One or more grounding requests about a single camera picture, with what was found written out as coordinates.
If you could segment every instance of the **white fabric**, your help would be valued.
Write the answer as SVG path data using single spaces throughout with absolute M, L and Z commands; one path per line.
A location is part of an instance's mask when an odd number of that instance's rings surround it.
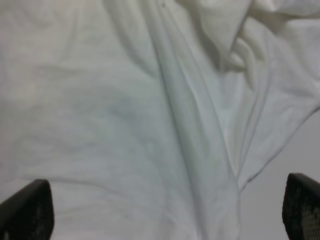
M 319 12 L 0 0 L 1 188 L 48 179 L 53 240 L 237 239 L 239 189 L 319 106 Z

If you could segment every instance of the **black mesh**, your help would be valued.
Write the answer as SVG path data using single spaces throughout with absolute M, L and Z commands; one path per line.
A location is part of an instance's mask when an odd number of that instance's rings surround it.
M 50 184 L 36 180 L 0 205 L 0 239 L 49 240 L 54 227 Z
M 320 240 L 320 184 L 301 173 L 289 174 L 282 220 L 290 240 Z

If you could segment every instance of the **white sheet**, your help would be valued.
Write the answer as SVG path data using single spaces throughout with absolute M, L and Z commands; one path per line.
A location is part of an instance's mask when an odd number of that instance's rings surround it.
M 319 106 L 319 10 L 1 0 L 1 187 L 48 179 L 54 240 L 237 239 L 239 189 Z

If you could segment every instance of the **white cloth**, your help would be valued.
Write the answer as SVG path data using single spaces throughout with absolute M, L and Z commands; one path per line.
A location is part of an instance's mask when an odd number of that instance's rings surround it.
M 319 12 L 0 0 L 0 193 L 48 179 L 53 240 L 237 239 L 239 190 L 319 106 Z

